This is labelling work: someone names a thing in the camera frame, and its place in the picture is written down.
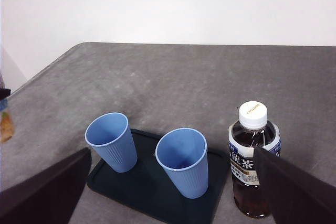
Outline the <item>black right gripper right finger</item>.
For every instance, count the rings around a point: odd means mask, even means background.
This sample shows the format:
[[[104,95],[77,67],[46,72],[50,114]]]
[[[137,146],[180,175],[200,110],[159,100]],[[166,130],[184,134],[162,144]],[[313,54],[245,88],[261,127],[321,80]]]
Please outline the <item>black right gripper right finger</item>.
[[[335,187],[261,147],[254,166],[276,223],[335,223]]]

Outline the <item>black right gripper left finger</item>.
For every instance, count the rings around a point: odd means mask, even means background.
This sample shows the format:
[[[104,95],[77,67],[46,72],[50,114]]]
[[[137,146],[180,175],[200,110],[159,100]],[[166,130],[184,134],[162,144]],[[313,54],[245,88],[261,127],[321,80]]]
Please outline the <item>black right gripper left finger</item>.
[[[92,163],[87,147],[1,192],[1,223],[68,223]]]

